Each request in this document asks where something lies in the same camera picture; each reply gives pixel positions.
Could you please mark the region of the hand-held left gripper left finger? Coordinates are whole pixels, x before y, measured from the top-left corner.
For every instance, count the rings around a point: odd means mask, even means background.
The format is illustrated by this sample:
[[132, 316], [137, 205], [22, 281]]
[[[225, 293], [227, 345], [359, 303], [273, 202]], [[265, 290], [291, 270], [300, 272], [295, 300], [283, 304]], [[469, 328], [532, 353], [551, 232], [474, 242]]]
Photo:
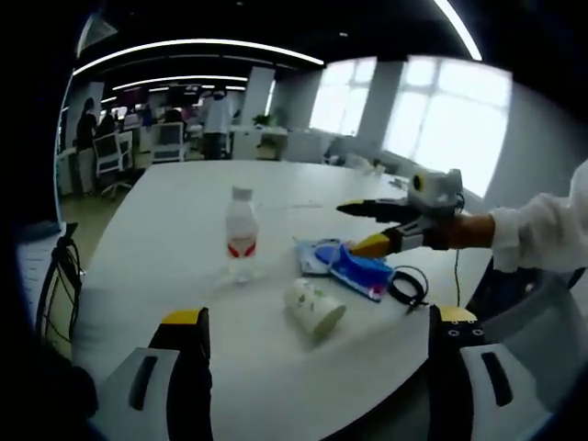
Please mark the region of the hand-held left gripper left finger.
[[98, 390], [107, 440], [210, 440], [209, 310], [175, 311]]

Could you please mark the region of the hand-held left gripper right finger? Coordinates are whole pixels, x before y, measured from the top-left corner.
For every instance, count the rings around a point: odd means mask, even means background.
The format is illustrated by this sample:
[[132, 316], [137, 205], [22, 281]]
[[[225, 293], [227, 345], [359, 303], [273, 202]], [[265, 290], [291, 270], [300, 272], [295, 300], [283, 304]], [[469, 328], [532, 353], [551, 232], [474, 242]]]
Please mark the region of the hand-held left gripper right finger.
[[471, 312], [429, 308], [430, 440], [527, 440], [542, 426], [537, 382]]

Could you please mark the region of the person's right hand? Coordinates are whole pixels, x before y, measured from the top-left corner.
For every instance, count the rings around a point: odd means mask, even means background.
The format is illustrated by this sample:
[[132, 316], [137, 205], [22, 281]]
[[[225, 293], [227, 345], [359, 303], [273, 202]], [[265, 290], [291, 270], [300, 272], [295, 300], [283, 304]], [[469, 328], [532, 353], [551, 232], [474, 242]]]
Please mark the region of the person's right hand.
[[490, 214], [458, 215], [446, 229], [448, 245], [451, 249], [492, 247], [495, 221]]

